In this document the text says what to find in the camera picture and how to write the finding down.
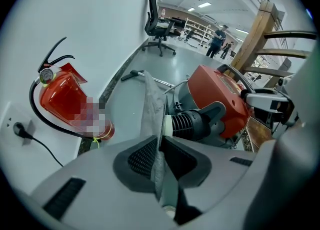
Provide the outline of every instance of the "pressure gauge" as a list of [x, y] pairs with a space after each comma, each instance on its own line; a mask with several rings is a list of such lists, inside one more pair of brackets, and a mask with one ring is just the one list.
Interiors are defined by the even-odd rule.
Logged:
[[49, 84], [54, 79], [54, 73], [50, 69], [43, 69], [40, 72], [40, 82], [43, 84]]

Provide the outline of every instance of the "power cord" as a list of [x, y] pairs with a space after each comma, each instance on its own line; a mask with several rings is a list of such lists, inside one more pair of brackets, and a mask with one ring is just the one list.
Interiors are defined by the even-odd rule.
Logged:
[[13, 131], [14, 133], [22, 138], [27, 138], [27, 139], [31, 139], [34, 140], [36, 142], [38, 142], [40, 145], [42, 145], [45, 149], [47, 149], [47, 151], [51, 154], [51, 156], [53, 157], [53, 159], [55, 159], [55, 161], [61, 166], [63, 167], [63, 165], [57, 160], [57, 158], [54, 156], [54, 154], [50, 151], [50, 149], [42, 142], [40, 142], [39, 140], [37, 140], [36, 138], [34, 138], [33, 136], [31, 136], [28, 132], [26, 132], [25, 127], [20, 123], [20, 122], [16, 122], [13, 126]]

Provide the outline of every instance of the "gray floor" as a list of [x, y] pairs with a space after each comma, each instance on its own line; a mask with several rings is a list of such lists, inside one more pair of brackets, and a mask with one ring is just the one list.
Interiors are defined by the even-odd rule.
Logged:
[[[124, 75], [131, 70], [146, 70], [157, 79], [176, 84], [191, 75], [198, 65], [207, 65], [217, 68], [221, 63], [203, 54], [171, 46], [176, 49], [176, 55], [172, 51], [163, 50], [160, 57], [157, 47], [140, 51], [129, 65]], [[162, 84], [158, 85], [163, 90], [167, 89]], [[115, 133], [109, 141], [103, 141], [102, 145], [112, 145], [125, 140], [139, 137], [142, 111], [145, 99], [145, 80], [138, 76], [127, 81], [119, 81], [114, 88], [107, 104], [106, 115], [114, 123]], [[97, 148], [92, 143], [91, 149]]]

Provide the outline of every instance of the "wooden beam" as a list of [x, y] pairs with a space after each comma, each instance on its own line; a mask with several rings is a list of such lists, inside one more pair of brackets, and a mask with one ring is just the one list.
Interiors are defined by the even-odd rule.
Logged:
[[278, 49], [278, 48], [268, 48], [268, 49], [260, 49], [256, 51], [256, 55], [270, 55], [270, 56], [289, 56], [289, 57], [297, 57], [303, 58], [309, 56], [310, 52], [303, 50], [295, 50], [295, 49]]
[[304, 31], [278, 31], [265, 33], [266, 39], [275, 38], [302, 38], [315, 40], [318, 34], [316, 32], [304, 32]]
[[[231, 66], [242, 74], [245, 73], [244, 69], [250, 67], [257, 58], [256, 52], [265, 46], [267, 42], [265, 33], [272, 31], [277, 18], [278, 10], [274, 3], [262, 1], [251, 30], [236, 53]], [[233, 73], [227, 72], [227, 74], [236, 79]]]
[[255, 72], [255, 73], [266, 74], [266, 75], [276, 76], [276, 77], [286, 77], [293, 74], [291, 72], [285, 72], [285, 71], [268, 69], [268, 68], [258, 68], [258, 67], [246, 67], [244, 70], [246, 72]]

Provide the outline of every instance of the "metal rod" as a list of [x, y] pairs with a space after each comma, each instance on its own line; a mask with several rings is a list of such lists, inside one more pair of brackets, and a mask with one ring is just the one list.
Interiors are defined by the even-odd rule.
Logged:
[[[142, 73], [142, 72], [138, 72], [138, 75], [145, 77], [145, 74]], [[153, 80], [156, 81], [156, 82], [159, 82], [161, 84], [164, 84], [164, 85], [166, 85], [168, 87], [173, 87], [174, 86], [174, 84], [170, 84], [170, 83], [168, 83], [166, 81], [163, 81], [163, 80], [159, 80], [159, 79], [156, 79], [156, 78], [153, 78]]]

